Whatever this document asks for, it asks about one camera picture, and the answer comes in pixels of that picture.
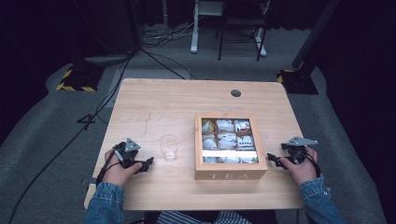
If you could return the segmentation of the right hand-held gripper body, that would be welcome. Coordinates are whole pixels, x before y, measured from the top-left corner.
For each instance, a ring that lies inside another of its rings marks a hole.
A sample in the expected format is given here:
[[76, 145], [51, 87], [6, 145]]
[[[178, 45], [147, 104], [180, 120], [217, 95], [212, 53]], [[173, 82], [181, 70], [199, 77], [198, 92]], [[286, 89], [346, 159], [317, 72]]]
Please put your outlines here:
[[317, 143], [317, 140], [294, 136], [288, 142], [282, 143], [281, 148], [286, 150], [290, 154], [288, 156], [288, 159], [292, 163], [300, 164], [304, 161], [307, 155], [306, 147], [316, 145]]

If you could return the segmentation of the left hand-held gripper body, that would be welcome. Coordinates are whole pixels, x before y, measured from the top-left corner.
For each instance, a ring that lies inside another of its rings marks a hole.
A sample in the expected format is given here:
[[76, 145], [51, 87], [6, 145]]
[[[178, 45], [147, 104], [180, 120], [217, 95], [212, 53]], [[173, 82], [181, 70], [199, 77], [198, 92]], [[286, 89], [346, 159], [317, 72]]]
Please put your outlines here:
[[120, 142], [113, 147], [120, 165], [127, 169], [135, 164], [134, 157], [137, 155], [138, 150], [141, 148], [134, 140], [127, 138], [125, 142]]

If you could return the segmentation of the person's right hand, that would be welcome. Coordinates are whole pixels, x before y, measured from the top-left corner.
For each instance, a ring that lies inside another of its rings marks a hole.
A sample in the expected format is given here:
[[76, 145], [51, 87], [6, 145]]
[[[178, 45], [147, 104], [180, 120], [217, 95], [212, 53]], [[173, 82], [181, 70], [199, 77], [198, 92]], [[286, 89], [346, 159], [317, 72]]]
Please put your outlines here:
[[280, 161], [291, 172], [291, 176], [298, 186], [317, 178], [315, 165], [309, 159], [305, 159], [301, 164], [294, 164], [286, 158], [281, 158]]

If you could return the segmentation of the person's left hand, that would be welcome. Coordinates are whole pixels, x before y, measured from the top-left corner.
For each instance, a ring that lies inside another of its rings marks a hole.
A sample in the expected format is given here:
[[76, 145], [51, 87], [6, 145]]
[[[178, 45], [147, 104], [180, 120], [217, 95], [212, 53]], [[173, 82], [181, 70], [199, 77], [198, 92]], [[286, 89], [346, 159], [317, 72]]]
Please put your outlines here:
[[133, 166], [124, 169], [119, 164], [119, 159], [112, 154], [111, 150], [105, 154], [105, 159], [108, 160], [108, 163], [105, 168], [106, 172], [104, 174], [103, 181], [115, 184], [121, 188], [124, 188], [132, 175], [142, 167], [141, 163], [136, 163]]

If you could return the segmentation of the clear glass cup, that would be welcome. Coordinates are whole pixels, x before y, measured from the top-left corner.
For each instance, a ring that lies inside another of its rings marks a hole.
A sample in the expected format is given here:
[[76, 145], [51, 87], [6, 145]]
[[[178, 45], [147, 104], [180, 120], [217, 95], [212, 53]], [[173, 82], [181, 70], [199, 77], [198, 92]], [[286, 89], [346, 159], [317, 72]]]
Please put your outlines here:
[[175, 161], [179, 149], [179, 139], [173, 134], [163, 135], [158, 140], [158, 147], [166, 161]]

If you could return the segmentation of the wooden tea box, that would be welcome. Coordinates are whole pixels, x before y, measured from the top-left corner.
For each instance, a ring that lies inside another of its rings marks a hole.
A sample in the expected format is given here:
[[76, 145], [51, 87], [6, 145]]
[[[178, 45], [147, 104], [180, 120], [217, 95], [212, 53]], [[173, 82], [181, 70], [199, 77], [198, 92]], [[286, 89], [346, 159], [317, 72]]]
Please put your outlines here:
[[[249, 119], [255, 140], [258, 163], [204, 163], [202, 149], [203, 119]], [[234, 113], [200, 113], [194, 118], [195, 125], [195, 179], [196, 180], [259, 180], [268, 170], [264, 150], [254, 115]]]

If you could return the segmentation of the group of tea bag packets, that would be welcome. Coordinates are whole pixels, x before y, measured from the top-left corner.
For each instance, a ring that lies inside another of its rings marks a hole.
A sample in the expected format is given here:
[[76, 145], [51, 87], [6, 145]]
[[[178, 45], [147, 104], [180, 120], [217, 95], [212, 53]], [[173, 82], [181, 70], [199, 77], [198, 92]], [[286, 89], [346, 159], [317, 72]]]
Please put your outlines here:
[[258, 163], [249, 119], [203, 119], [204, 163]]

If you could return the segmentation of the black stand base yellow corner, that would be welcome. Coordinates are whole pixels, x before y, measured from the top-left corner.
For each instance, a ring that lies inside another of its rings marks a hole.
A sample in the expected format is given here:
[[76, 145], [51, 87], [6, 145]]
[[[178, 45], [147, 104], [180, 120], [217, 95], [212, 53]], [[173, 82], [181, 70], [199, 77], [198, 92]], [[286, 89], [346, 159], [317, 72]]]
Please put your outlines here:
[[276, 72], [276, 79], [283, 85], [287, 94], [318, 94], [318, 90], [312, 78], [303, 75], [298, 70], [279, 70]]

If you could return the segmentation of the person's striped clothing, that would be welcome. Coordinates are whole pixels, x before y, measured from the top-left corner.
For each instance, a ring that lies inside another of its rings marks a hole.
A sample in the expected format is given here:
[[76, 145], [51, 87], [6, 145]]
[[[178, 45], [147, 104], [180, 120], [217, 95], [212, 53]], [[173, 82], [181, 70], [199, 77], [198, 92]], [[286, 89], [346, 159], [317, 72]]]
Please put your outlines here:
[[219, 212], [161, 212], [156, 224], [252, 224], [234, 211]]

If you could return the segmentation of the black yellow striped stand base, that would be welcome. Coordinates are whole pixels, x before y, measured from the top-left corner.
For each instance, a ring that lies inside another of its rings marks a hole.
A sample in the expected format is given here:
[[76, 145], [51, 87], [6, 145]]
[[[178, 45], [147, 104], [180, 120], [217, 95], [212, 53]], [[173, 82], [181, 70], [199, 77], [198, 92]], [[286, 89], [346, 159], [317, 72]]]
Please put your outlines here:
[[70, 66], [64, 73], [57, 91], [87, 91], [98, 90], [99, 82], [103, 76], [103, 66], [89, 66], [86, 69]]

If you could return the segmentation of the white desk leg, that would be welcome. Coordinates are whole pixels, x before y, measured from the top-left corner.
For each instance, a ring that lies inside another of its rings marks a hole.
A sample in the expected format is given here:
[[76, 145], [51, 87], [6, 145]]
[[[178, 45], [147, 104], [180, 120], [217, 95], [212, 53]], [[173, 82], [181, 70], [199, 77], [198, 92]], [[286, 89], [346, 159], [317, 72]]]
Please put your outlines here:
[[265, 36], [266, 31], [263, 28], [258, 28], [253, 34], [255, 44], [261, 57], [265, 57], [267, 55], [266, 49], [264, 47]]
[[193, 10], [193, 30], [191, 35], [191, 48], [190, 52], [195, 54], [198, 51], [198, 37], [199, 37], [199, 1], [194, 0], [194, 10]]

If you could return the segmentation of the dark slanted stand pole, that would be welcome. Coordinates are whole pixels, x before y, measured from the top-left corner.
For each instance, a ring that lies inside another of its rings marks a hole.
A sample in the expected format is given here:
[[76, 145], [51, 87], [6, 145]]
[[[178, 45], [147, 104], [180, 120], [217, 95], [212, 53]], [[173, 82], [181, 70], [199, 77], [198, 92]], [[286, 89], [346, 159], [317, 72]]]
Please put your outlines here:
[[309, 50], [313, 48], [315, 42], [320, 36], [320, 33], [325, 28], [326, 24], [328, 23], [329, 19], [331, 18], [332, 14], [336, 10], [340, 2], [341, 0], [330, 0], [327, 6], [324, 8], [308, 38], [305, 40], [296, 57], [292, 61], [291, 66], [293, 68], [299, 69], [302, 66], [305, 58], [308, 55]]

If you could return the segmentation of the black metal chair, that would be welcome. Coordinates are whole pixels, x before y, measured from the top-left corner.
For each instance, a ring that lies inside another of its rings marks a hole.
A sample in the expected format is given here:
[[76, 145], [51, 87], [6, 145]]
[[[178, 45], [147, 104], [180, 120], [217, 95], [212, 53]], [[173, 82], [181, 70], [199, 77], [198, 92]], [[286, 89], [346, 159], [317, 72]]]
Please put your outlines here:
[[[226, 40], [224, 38], [225, 30], [227, 28], [251, 30], [251, 39], [255, 44], [254, 32], [258, 28], [263, 28], [267, 32], [267, 14], [270, 8], [271, 0], [224, 0], [219, 19], [219, 28], [216, 33], [216, 36], [219, 36], [219, 61], [221, 60], [224, 44], [245, 44], [243, 40]], [[258, 51], [256, 61], [260, 58]]]

